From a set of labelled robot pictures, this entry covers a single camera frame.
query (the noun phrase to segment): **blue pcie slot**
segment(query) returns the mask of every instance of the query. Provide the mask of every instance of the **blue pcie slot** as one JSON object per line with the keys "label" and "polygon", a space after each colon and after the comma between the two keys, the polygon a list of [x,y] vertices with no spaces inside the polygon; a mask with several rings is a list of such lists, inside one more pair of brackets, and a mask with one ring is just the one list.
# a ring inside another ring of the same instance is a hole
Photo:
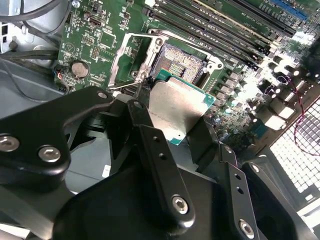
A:
{"label": "blue pcie slot", "polygon": [[293,7],[287,5],[281,0],[269,0],[270,2],[274,3],[275,5],[283,8],[285,11],[290,13],[291,15],[297,17],[298,19],[301,19],[303,21],[307,20],[308,17],[304,15],[303,13],[299,12],[298,10],[294,9]]}

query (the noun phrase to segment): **black cable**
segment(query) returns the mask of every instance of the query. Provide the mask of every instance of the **black cable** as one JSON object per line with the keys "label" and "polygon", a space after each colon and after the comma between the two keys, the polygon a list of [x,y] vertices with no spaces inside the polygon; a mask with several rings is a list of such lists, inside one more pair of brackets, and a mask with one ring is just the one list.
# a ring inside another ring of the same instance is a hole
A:
{"label": "black cable", "polygon": [[52,31],[42,32],[42,34],[45,35],[45,36],[50,36],[50,35],[54,35],[54,34],[56,34],[57,32],[59,32],[60,29],[64,27],[65,22],[67,21],[67,18],[68,18],[69,14],[70,14],[70,11],[71,11],[71,7],[72,7],[72,3],[71,3],[71,1],[68,1],[68,4],[67,4],[67,6],[66,6],[66,10],[65,10],[64,17],[63,17],[63,19],[61,20],[61,22],[59,23],[59,25],[58,25],[55,29],[53,29]]}
{"label": "black cable", "polygon": [[57,56],[57,50],[9,51],[1,54],[1,58],[19,58],[28,56]]}
{"label": "black cable", "polygon": [[26,13],[20,13],[20,15],[14,15],[14,16],[2,16],[0,15],[0,22],[3,23],[13,23],[13,22],[23,22],[31,19],[36,19],[38,17],[41,17],[48,12],[50,12],[52,9],[54,9],[56,6],[58,6],[61,3],[62,0],[52,0],[49,3]]}
{"label": "black cable", "polygon": [[12,83],[14,84],[15,88],[18,90],[18,92],[20,93],[20,95],[22,97],[24,97],[32,102],[36,102],[36,103],[47,103],[50,101],[50,100],[40,100],[40,99],[36,99],[36,98],[33,98],[33,97],[26,95],[24,93],[24,91],[22,91],[21,88],[19,87],[19,84],[16,82],[14,75],[12,74],[11,70],[9,69],[9,67],[7,66],[5,61],[1,58],[1,55],[0,55],[0,63],[2,63],[2,65],[4,66],[4,70],[9,75]]}
{"label": "black cable", "polygon": [[[20,13],[24,13],[25,11],[25,1],[21,0],[21,6],[20,6]],[[25,25],[25,27],[28,29],[28,32],[38,38],[41,38],[43,40],[45,40],[47,43],[51,44],[52,46],[56,47],[57,49],[60,47],[60,45],[55,42],[54,40],[52,40],[51,38],[49,38],[47,35],[43,34],[40,30],[34,28],[33,26],[29,25],[29,23],[27,23],[26,21],[22,21],[23,24]]]}
{"label": "black cable", "polygon": [[39,55],[29,55],[29,56],[20,56],[20,57],[3,57],[2,59],[6,59],[6,60],[57,60],[58,56],[39,56]]}

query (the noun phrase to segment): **black ram slot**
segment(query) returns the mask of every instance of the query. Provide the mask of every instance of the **black ram slot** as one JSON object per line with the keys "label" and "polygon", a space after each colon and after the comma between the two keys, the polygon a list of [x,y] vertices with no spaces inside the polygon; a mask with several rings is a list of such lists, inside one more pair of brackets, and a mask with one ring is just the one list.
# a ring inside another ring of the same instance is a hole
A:
{"label": "black ram slot", "polygon": [[235,6],[240,11],[260,20],[268,27],[276,30],[283,35],[292,38],[296,34],[296,30],[292,27],[285,25],[284,23],[280,22],[279,20],[273,18],[272,16],[268,15],[264,11],[252,6],[250,3],[246,2],[245,0],[225,0],[229,4]]}
{"label": "black ram slot", "polygon": [[248,65],[249,67],[255,66],[255,63],[253,63],[252,61],[248,61],[248,60],[242,58],[241,56],[235,54],[234,52],[232,52],[232,51],[230,51],[228,49],[225,49],[225,48],[220,47],[218,45],[213,45],[214,43],[209,42],[208,40],[203,38],[203,36],[201,34],[199,34],[197,32],[194,32],[194,31],[190,30],[189,28],[187,28],[187,27],[185,27],[183,25],[178,24],[176,21],[172,21],[171,19],[167,18],[166,16],[164,16],[164,15],[158,13],[158,12],[152,12],[152,15],[155,17],[156,20],[168,23],[168,24],[170,24],[170,25],[172,25],[172,26],[184,31],[185,33],[189,34],[192,38],[195,38],[195,39],[198,39],[198,40],[200,40],[202,42],[205,42],[208,45],[208,47],[210,47],[213,50],[216,49],[218,51],[221,51],[224,54],[229,55],[232,58],[238,60],[242,64]]}
{"label": "black ram slot", "polygon": [[234,43],[234,42],[232,42],[232,41],[230,41],[230,40],[228,40],[228,39],[226,39],[226,38],[224,38],[224,37],[222,37],[222,36],[219,36],[218,34],[214,33],[214,32],[212,31],[212,29],[207,28],[207,27],[204,28],[204,26],[201,25],[200,23],[195,22],[194,20],[189,19],[189,18],[186,17],[185,15],[183,15],[183,14],[181,14],[181,13],[179,13],[179,12],[176,12],[176,11],[170,9],[168,6],[162,5],[162,6],[159,7],[159,10],[165,10],[165,11],[167,11],[168,13],[171,13],[171,14],[173,14],[173,15],[175,15],[175,16],[180,17],[182,20],[185,20],[186,22],[188,22],[189,24],[191,24],[191,27],[192,27],[192,28],[194,28],[194,29],[198,28],[198,29],[197,29],[198,31],[201,31],[201,32],[205,33],[205,34],[206,34],[208,37],[210,37],[210,38],[216,39],[218,43],[221,42],[222,45],[225,45],[225,46],[227,46],[227,47],[229,47],[229,48],[231,48],[231,49],[234,49],[235,51],[238,51],[241,55],[243,55],[244,57],[247,57],[248,60],[253,60],[253,57],[252,57],[252,56],[253,56],[254,54],[253,54],[252,52],[249,52],[249,51],[246,50],[245,48],[240,47],[240,46],[237,46],[236,43]]}
{"label": "black ram slot", "polygon": [[212,25],[213,27],[215,27],[216,29],[218,29],[222,33],[225,33],[226,35],[232,36],[233,39],[235,39],[235,40],[237,40],[239,42],[243,42],[247,46],[249,46],[249,47],[251,47],[253,49],[256,49],[257,51],[260,51],[260,49],[264,48],[264,47],[258,45],[256,42],[251,41],[251,40],[243,37],[239,33],[230,31],[228,28],[223,26],[223,24],[217,22],[215,19],[209,17],[208,15],[204,14],[203,12],[200,12],[200,11],[196,10],[195,8],[192,8],[191,6],[183,4],[181,1],[178,1],[178,0],[166,0],[166,2],[170,3],[172,5],[179,6],[179,7],[183,8],[184,10],[189,11],[190,13],[194,14],[195,16],[197,16],[202,21],[206,22],[207,25]]}
{"label": "black ram slot", "polygon": [[[195,8],[197,12],[200,12],[200,13],[204,13],[205,16],[209,17],[211,16],[210,18],[212,19],[212,21],[214,21],[215,24],[218,24],[219,26],[223,26],[222,24],[219,23],[219,21],[217,21],[215,18],[219,19],[221,22],[224,22],[226,23],[227,25],[232,25],[233,28],[235,29],[238,29],[239,31],[241,32],[245,32],[245,34],[251,36],[252,38],[257,38],[255,35],[253,35],[252,33],[246,31],[246,30],[243,30],[243,28],[235,25],[233,22],[229,21],[228,19],[225,19],[224,17],[222,16],[219,16],[215,13],[213,13],[212,11],[208,10],[206,7],[203,7],[202,5],[196,3],[196,2],[193,2],[193,0],[185,0],[186,2],[188,2],[189,4],[191,4],[191,7]],[[266,45],[269,45],[271,42],[270,41],[265,41],[263,39],[260,39],[260,38],[257,38],[259,39],[259,41],[263,42],[264,44]]]}

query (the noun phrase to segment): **ram slot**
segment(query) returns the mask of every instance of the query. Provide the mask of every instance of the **ram slot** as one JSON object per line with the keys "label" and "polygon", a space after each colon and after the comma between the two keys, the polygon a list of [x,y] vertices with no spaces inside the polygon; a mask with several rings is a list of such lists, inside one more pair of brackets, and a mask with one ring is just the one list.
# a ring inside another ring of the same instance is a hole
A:
{"label": "ram slot", "polygon": [[220,34],[216,32],[214,29],[212,29],[212,25],[207,22],[205,19],[200,19],[195,14],[186,11],[183,9],[183,13],[181,13],[179,10],[180,7],[177,7],[173,3],[170,3],[169,5],[161,5],[164,10],[167,12],[174,14],[176,16],[179,16],[181,19],[185,20],[186,22],[198,27],[200,30],[202,30],[207,36],[209,36],[212,39],[216,39],[218,42],[221,42],[226,47],[232,48],[235,51],[238,51],[239,54],[246,55],[249,59],[253,59],[253,55],[256,55],[252,51],[248,49],[247,46],[240,46],[239,43],[233,42],[230,37],[227,38],[223,34]]}
{"label": "ram slot", "polygon": [[168,18],[167,16],[165,16],[159,12],[154,11],[154,12],[152,12],[152,15],[155,20],[158,20],[158,21],[164,22],[164,23],[168,23],[169,25],[187,33],[190,37],[199,40],[200,43],[205,43],[207,45],[207,49],[210,50],[211,52],[214,51],[215,55],[218,54],[218,52],[221,52],[223,54],[218,54],[218,56],[220,56],[222,58],[225,58],[224,55],[227,55],[230,58],[234,58],[235,60],[239,61],[242,64],[246,64],[249,67],[255,66],[255,63],[253,63],[252,61],[247,60],[247,59],[243,58],[242,56],[239,56],[239,55],[235,54],[234,52],[232,52],[224,47],[221,47],[217,44],[214,44],[214,43],[212,44],[212,42],[203,38],[203,36],[201,34],[199,34],[198,32],[192,31],[191,29],[185,27],[182,24],[177,23],[174,20],[171,20],[170,18]]}
{"label": "ram slot", "polygon": [[225,0],[225,2],[228,2],[243,13],[250,15],[251,17],[261,21],[271,29],[276,30],[280,34],[283,34],[289,38],[292,38],[297,32],[292,27],[285,25],[284,23],[268,15],[259,8],[252,6],[245,0]]}
{"label": "ram slot", "polygon": [[243,56],[249,61],[253,60],[253,57],[251,55],[251,52],[247,51],[246,49],[237,46],[234,42],[230,40],[223,39],[221,36],[213,35],[211,30],[208,31],[208,29],[203,28],[201,24],[195,23],[192,19],[188,19],[188,17],[184,16],[183,14],[170,9],[168,6],[160,6],[159,10],[163,13],[165,13],[168,16],[169,14],[172,14],[175,17],[179,17],[179,21],[184,20],[187,23],[187,27],[197,34],[200,34],[203,41],[208,42],[212,45],[220,44],[222,47],[229,49],[230,51],[234,52],[237,55]]}
{"label": "ram slot", "polygon": [[[184,9],[185,12],[188,11],[189,14],[192,13],[194,16],[199,18],[201,21],[206,23],[208,26],[214,27],[215,29],[219,30],[221,33],[223,33],[226,36],[231,36],[233,38],[234,42],[240,42],[240,43],[247,45],[248,47],[250,47],[254,50],[257,50],[259,52],[262,52],[262,53],[265,53],[268,51],[264,46],[257,44],[256,42],[254,42],[250,38],[244,37],[240,33],[237,33],[237,32],[230,30],[230,27],[226,27],[225,25],[218,22],[213,17],[210,17],[210,15],[212,15],[212,13],[203,9],[203,7],[201,7],[200,5],[198,5],[196,3],[181,2],[179,0],[166,0],[165,2],[170,3],[172,5],[179,6],[180,8]],[[221,17],[219,17],[217,15],[215,15],[214,17],[220,19],[221,21],[224,21]]]}

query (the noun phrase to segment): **surface mount component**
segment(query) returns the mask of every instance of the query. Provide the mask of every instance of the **surface mount component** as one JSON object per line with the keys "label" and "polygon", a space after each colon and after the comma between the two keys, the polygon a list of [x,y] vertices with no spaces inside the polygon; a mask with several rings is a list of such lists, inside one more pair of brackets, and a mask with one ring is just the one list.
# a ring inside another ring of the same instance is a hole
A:
{"label": "surface mount component", "polygon": [[295,110],[288,106],[288,104],[280,101],[278,98],[275,98],[271,103],[270,107],[278,114],[279,117],[284,119],[289,119],[294,113]]}
{"label": "surface mount component", "polygon": [[287,126],[287,122],[281,117],[274,115],[267,107],[263,107],[257,116],[261,119],[265,126],[273,130],[284,129]]}
{"label": "surface mount component", "polygon": [[213,96],[162,69],[150,92],[149,113],[154,127],[178,145],[214,101]]}

